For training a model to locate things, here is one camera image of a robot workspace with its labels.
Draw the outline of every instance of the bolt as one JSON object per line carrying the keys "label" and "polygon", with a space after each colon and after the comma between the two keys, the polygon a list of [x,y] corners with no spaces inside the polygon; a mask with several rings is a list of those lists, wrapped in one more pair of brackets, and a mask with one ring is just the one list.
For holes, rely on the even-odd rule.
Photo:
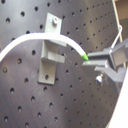
{"label": "bolt", "polygon": [[54,25],[58,24],[58,18],[57,17],[53,17],[52,22]]}
{"label": "bolt", "polygon": [[96,84],[103,86],[103,74],[100,74],[96,77]]}

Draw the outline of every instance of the gray panel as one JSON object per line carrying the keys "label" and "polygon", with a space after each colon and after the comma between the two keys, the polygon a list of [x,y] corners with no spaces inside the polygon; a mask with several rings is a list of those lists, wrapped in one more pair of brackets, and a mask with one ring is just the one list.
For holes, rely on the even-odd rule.
{"label": "gray panel", "polygon": [[125,40],[126,38],[128,38],[128,18],[120,20],[120,24],[123,27],[122,36],[123,40]]}
{"label": "gray panel", "polygon": [[[1,49],[26,32],[44,32],[48,12],[63,19],[61,34],[87,53],[110,46],[117,34],[110,0],[1,0]],[[96,85],[94,68],[60,46],[66,61],[57,64],[55,84],[38,84],[41,47],[42,41],[27,41],[0,64],[0,127],[104,128],[117,100],[114,83]]]}

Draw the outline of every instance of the pegboard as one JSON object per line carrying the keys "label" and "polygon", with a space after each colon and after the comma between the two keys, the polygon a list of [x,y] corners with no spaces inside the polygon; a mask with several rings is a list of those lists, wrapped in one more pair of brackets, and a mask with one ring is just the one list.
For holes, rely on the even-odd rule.
{"label": "pegboard", "polygon": [[[47,13],[61,18],[61,34],[87,52],[109,47],[117,34],[110,0],[1,0],[0,49],[15,38],[44,32]],[[42,41],[15,47],[0,64],[1,128],[105,128],[118,94],[113,82],[96,85],[94,67],[82,67],[78,53],[59,47],[55,84],[39,84]]]}

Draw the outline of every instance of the white cable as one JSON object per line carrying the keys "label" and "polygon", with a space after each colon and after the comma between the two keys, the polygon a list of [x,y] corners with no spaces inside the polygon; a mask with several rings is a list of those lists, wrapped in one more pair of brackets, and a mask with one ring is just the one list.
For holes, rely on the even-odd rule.
{"label": "white cable", "polygon": [[27,40],[56,40],[60,42],[64,42],[71,47],[73,47],[80,56],[83,56],[85,54],[85,51],[72,39],[60,35],[60,34],[52,34],[52,33],[31,33],[27,35],[23,35],[12,41],[10,44],[8,44],[3,51],[0,53],[0,62],[4,59],[4,57],[17,45],[27,41]]}
{"label": "white cable", "polygon": [[118,40],[118,38],[119,38],[120,35],[121,35],[122,30],[123,30],[123,28],[122,28],[122,26],[120,25],[120,26],[119,26],[119,33],[118,33],[118,35],[116,36],[116,38],[115,38],[113,44],[111,45],[111,48],[112,48],[112,49],[115,47],[115,45],[116,45],[116,43],[117,43],[117,40]]}

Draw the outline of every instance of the hole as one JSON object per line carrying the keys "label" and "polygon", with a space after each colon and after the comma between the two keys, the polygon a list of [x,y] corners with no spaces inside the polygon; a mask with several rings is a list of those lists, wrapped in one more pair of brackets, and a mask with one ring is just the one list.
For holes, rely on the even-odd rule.
{"label": "hole", "polygon": [[61,97],[61,98],[64,98],[64,95],[63,95],[63,93],[61,93],[61,94],[60,94],[60,97]]}
{"label": "hole", "polygon": [[92,85],[91,85],[91,83],[89,83],[89,87],[91,87]]}
{"label": "hole", "polygon": [[18,63],[18,64],[21,64],[21,63],[22,63],[22,59],[19,58],[19,59],[17,60],[17,63]]}
{"label": "hole", "polygon": [[69,71],[68,70],[66,70],[66,74],[69,74]]}
{"label": "hole", "polygon": [[25,83],[25,84],[28,83],[28,78],[25,78],[25,79],[24,79],[24,83]]}
{"label": "hole", "polygon": [[78,67],[78,64],[77,63],[75,63],[75,67]]}
{"label": "hole", "polygon": [[95,36],[96,36],[96,34],[94,33],[94,34],[93,34],[93,37],[95,37]]}
{"label": "hole", "polygon": [[41,118],[41,113],[40,112],[37,114],[37,117],[38,118]]}
{"label": "hole", "polygon": [[38,7],[37,6],[35,7],[35,11],[38,11]]}
{"label": "hole", "polygon": [[85,106],[87,106],[87,103],[84,103]]}
{"label": "hole", "polygon": [[70,32],[67,32],[67,36],[70,36]]}
{"label": "hole", "polygon": [[70,89],[71,89],[71,90],[73,89],[73,85],[70,85]]}
{"label": "hole", "polygon": [[42,24],[40,25],[40,29],[43,29],[43,25]]}
{"label": "hole", "polygon": [[27,31],[26,31],[26,34],[29,34],[29,33],[30,33],[30,31],[27,30]]}
{"label": "hole", "polygon": [[50,3],[47,3],[47,6],[50,7]]}
{"label": "hole", "polygon": [[77,111],[77,115],[79,114],[80,112],[79,111]]}
{"label": "hole", "polygon": [[87,10],[89,11],[89,7],[87,7]]}
{"label": "hole", "polygon": [[15,38],[12,38],[11,41],[15,40]]}
{"label": "hole", "polygon": [[68,123],[71,124],[71,120],[69,120]]}
{"label": "hole", "polygon": [[82,94],[84,94],[84,90],[82,90]]}
{"label": "hole", "polygon": [[79,31],[78,27],[76,27],[76,31]]}
{"label": "hole", "polygon": [[8,117],[7,117],[7,116],[5,116],[5,117],[4,117],[4,121],[7,123],[7,122],[8,122],[8,120],[9,120],[9,119],[8,119]]}
{"label": "hole", "polygon": [[78,80],[81,81],[81,77],[79,77]]}
{"label": "hole", "polygon": [[86,27],[86,24],[84,23],[83,26]]}
{"label": "hole", "polygon": [[44,92],[47,92],[47,90],[48,90],[47,87],[44,87]]}
{"label": "hole", "polygon": [[7,68],[6,67],[3,68],[3,73],[7,73]]}
{"label": "hole", "polygon": [[66,19],[65,15],[63,15],[63,17],[62,17],[62,18],[63,18],[63,20],[65,20],[65,19]]}
{"label": "hole", "polygon": [[6,19],[6,23],[9,24],[10,23],[10,18]]}
{"label": "hole", "polygon": [[67,112],[67,111],[68,111],[68,108],[66,107],[66,108],[64,109],[64,111]]}
{"label": "hole", "polygon": [[1,3],[4,4],[5,3],[5,0],[1,0]]}
{"label": "hole", "polygon": [[64,53],[62,53],[61,55],[64,56]]}
{"label": "hole", "polygon": [[74,48],[71,48],[71,51],[74,52]]}
{"label": "hole", "polygon": [[59,78],[56,78],[56,79],[55,79],[55,82],[56,82],[56,83],[59,82]]}
{"label": "hole", "polygon": [[55,118],[54,118],[54,121],[58,121],[58,117],[55,117]]}
{"label": "hole", "polygon": [[76,99],[74,99],[73,101],[74,101],[74,103],[76,103]]}
{"label": "hole", "polygon": [[80,46],[82,46],[82,42],[80,42]]}
{"label": "hole", "polygon": [[21,12],[21,16],[24,17],[25,16],[25,12]]}
{"label": "hole", "polygon": [[25,123],[25,127],[26,128],[28,128],[29,127],[29,123],[27,122],[27,123]]}
{"label": "hole", "polygon": [[10,93],[13,94],[15,92],[14,88],[10,88]]}
{"label": "hole", "polygon": [[22,107],[19,106],[19,107],[17,108],[17,110],[18,110],[18,112],[21,112],[21,111],[22,111]]}
{"label": "hole", "polygon": [[74,12],[72,12],[72,16],[75,16],[75,13]]}
{"label": "hole", "polygon": [[58,0],[58,3],[60,4],[61,3],[61,0]]}
{"label": "hole", "polygon": [[48,80],[49,79],[49,75],[45,75],[45,80]]}
{"label": "hole", "polygon": [[53,103],[50,103],[50,104],[49,104],[49,107],[52,108],[52,107],[53,107]]}
{"label": "hole", "polygon": [[90,24],[92,24],[92,20],[90,20]]}
{"label": "hole", "polygon": [[36,55],[36,51],[35,50],[32,50],[32,55]]}
{"label": "hole", "polygon": [[35,97],[34,96],[31,97],[31,101],[35,102]]}
{"label": "hole", "polygon": [[82,9],[80,9],[80,13],[82,13],[83,11],[82,11]]}
{"label": "hole", "polygon": [[89,41],[89,37],[87,38],[87,41]]}

